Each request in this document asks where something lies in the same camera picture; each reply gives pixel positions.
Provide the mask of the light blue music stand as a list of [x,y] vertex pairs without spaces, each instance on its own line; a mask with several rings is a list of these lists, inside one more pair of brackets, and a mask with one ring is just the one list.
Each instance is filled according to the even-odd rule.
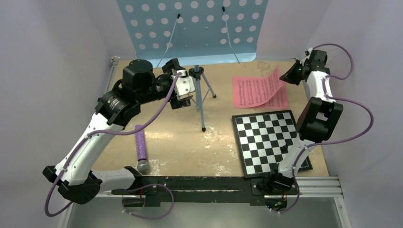
[[119,0],[140,59],[159,67],[250,62],[268,6],[266,0]]

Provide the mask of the purple glitter microphone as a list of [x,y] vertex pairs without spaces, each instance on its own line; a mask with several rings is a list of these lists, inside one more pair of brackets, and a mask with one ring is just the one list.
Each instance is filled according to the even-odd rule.
[[140,130],[135,134],[135,144],[137,154],[137,170],[141,174],[148,174],[151,168],[147,160],[144,130]]

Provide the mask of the pink sheet music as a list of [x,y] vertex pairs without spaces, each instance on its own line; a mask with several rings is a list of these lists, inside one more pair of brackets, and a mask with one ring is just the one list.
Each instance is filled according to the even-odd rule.
[[234,108],[288,108],[285,83],[276,76],[243,77],[232,79],[232,104]]
[[257,108],[268,104],[284,85],[279,77],[278,66],[272,74],[265,77],[233,77],[233,106],[235,108]]

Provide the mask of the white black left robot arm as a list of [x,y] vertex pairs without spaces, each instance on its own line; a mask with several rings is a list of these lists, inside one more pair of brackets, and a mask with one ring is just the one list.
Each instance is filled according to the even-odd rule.
[[122,78],[99,98],[91,121],[75,147],[59,164],[43,170],[43,175],[63,198],[85,204],[100,192],[122,189],[137,194],[141,190],[141,174],[133,167],[117,171],[92,168],[115,136],[126,135],[126,126],[140,114],[143,104],[163,100],[172,109],[191,104],[185,95],[195,90],[194,82],[179,60],[170,59],[162,70],[161,75],[155,76],[151,62],[131,61],[123,69]]

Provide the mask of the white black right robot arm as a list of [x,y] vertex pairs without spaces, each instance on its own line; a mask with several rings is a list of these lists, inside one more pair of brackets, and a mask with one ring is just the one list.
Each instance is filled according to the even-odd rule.
[[330,138],[343,111],[343,105],[329,97],[327,53],[311,48],[305,54],[304,59],[296,60],[280,77],[280,80],[293,85],[306,82],[310,98],[297,121],[297,136],[286,157],[278,164],[277,175],[267,180],[267,188],[272,193],[279,193],[294,184],[295,174],[303,160],[315,147]]

